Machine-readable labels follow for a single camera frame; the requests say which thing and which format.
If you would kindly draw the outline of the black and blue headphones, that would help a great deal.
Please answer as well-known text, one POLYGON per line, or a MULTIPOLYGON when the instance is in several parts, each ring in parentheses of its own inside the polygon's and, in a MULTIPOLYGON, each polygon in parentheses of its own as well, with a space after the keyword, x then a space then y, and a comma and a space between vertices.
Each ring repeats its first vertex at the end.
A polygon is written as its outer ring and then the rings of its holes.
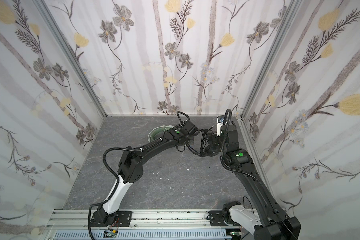
POLYGON ((188 150, 199 157, 214 157, 218 155, 220 151, 220 137, 217 136, 217 132, 213 131, 213 127, 209 129, 198 129, 191 137, 201 135, 200 149, 195 150, 192 146, 187 147, 188 150))

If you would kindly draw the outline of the mint green over-ear headphones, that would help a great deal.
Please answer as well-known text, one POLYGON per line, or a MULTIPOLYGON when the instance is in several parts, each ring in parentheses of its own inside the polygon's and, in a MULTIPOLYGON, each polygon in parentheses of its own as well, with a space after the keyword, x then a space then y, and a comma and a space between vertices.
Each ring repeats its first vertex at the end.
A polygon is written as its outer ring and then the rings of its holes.
POLYGON ((153 142, 154 140, 159 138, 164 132, 166 132, 167 130, 173 127, 174 127, 173 125, 162 125, 152 129, 147 136, 148 142, 149 143, 153 142))

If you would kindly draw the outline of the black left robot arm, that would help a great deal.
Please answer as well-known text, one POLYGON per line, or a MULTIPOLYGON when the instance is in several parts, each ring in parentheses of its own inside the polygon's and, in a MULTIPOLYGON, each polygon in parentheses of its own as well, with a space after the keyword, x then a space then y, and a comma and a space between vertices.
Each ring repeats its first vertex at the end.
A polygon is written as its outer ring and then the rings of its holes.
POLYGON ((143 166, 151 158, 160 153, 180 146, 186 146, 199 129, 190 121, 184 121, 162 133, 158 139, 141 147, 113 147, 107 149, 102 156, 104 166, 116 178, 106 199, 89 207, 88 226, 93 223, 106 225, 116 220, 121 202, 129 188, 143 176, 143 166), (110 152, 123 152, 118 164, 118 170, 113 170, 108 162, 110 152))

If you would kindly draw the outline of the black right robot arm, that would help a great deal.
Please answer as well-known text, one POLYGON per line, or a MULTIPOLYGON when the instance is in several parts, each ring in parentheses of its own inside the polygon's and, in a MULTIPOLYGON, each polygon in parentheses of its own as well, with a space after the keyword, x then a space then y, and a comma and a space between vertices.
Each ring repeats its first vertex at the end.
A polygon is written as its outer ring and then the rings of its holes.
POLYGON ((287 214, 261 180, 251 156, 239 146, 236 126, 224 124, 220 132, 220 162, 240 180, 257 210, 254 214, 241 204, 228 204, 227 223, 241 225, 255 240, 297 240, 301 223, 287 214))

